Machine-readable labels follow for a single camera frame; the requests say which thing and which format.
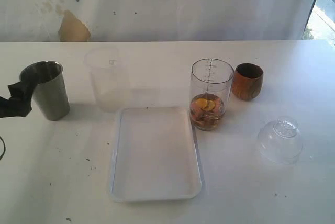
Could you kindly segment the stainless steel cup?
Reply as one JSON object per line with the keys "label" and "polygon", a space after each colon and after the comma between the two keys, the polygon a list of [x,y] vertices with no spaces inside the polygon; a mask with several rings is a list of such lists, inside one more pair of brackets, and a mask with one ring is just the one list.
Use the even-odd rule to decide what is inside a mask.
{"label": "stainless steel cup", "polygon": [[37,81],[33,98],[47,120],[57,121],[69,113],[63,66],[59,62],[50,60],[33,63],[21,71],[19,79]]}

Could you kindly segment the gold coins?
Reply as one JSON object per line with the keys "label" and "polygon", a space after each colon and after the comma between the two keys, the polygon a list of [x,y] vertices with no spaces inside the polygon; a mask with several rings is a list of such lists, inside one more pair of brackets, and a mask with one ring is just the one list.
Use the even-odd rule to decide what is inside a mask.
{"label": "gold coins", "polygon": [[223,101],[213,94],[195,96],[189,105],[191,122],[204,131],[215,129],[221,123],[224,113]]}

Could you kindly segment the clear plastic shaker cup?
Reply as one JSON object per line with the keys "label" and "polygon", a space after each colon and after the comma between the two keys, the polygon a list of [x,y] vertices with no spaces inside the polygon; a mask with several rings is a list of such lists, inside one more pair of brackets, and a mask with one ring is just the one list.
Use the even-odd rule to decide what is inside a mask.
{"label": "clear plastic shaker cup", "polygon": [[189,116],[195,127],[211,131],[222,122],[233,74],[232,66],[220,59],[200,59],[192,65]]}

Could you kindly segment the brown wooden cup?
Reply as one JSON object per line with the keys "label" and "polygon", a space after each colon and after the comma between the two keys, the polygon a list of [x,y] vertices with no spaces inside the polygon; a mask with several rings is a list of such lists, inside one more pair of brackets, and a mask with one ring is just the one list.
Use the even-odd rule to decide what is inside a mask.
{"label": "brown wooden cup", "polygon": [[240,100],[250,101],[256,98],[262,88],[263,70],[252,63],[239,64],[234,72],[232,92]]}

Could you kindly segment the clear plastic dome lid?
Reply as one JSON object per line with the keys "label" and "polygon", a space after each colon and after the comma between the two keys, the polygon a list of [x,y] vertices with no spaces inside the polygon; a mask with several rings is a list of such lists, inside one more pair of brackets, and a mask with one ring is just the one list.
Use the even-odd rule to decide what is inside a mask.
{"label": "clear plastic dome lid", "polygon": [[296,163],[303,149],[297,121],[289,116],[281,116],[268,122],[258,133],[257,147],[272,162]]}

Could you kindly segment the translucent plastic container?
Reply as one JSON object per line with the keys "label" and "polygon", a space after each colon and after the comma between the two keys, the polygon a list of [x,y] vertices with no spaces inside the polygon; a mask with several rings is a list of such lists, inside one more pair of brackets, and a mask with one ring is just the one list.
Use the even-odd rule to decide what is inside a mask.
{"label": "translucent plastic container", "polygon": [[99,47],[84,58],[89,68],[94,97],[99,109],[115,112],[124,108],[130,99],[129,73],[116,47]]}

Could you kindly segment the white rectangular tray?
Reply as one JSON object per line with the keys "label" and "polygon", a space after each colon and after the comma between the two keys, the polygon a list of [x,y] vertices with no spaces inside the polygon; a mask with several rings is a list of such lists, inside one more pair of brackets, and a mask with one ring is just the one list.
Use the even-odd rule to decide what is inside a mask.
{"label": "white rectangular tray", "polygon": [[125,108],[114,130],[113,201],[185,200],[199,194],[202,181],[186,108]]}

